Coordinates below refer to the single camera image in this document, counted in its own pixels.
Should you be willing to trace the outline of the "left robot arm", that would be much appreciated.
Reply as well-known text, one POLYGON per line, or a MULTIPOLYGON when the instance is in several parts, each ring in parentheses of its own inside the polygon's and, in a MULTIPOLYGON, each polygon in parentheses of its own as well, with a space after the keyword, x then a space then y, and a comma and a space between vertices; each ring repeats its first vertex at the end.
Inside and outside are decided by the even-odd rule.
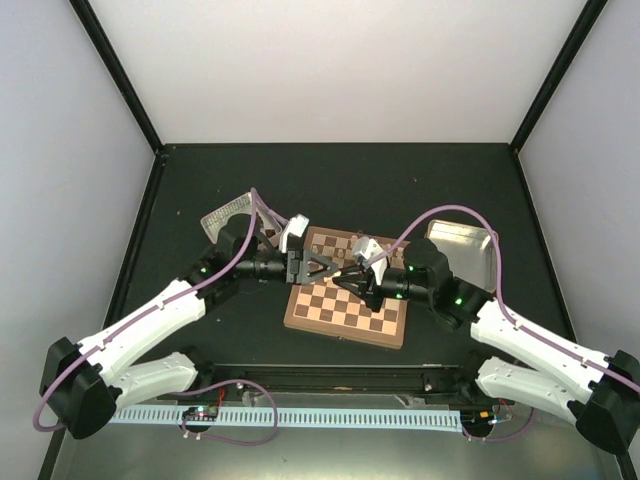
POLYGON ((307 225, 304 216, 292 218, 274 246, 257 215, 231 216, 191 269, 151 301, 78 342, 63 337, 51 344, 40 406, 55 414, 57 428, 84 439, 141 401, 165 394, 207 397, 215 376, 187 354, 146 363, 139 358, 236 295, 242 280, 308 285, 335 274, 337 264, 300 242, 307 225))

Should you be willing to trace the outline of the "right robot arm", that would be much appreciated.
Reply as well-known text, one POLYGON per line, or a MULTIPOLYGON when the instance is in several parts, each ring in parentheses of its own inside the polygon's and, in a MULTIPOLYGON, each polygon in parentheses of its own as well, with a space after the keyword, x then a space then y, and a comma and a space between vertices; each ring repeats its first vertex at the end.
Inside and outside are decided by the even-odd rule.
POLYGON ((457 396, 526 404, 573 425, 595 447, 622 455, 639 429, 639 361, 586 348, 502 305, 490 293, 455 276, 445 254, 428 239, 409 243, 400 268, 381 258, 369 237, 354 245, 355 264, 333 281, 377 311, 387 299, 422 303, 447 327, 468 326, 472 339, 512 357, 491 356, 454 379, 457 396))

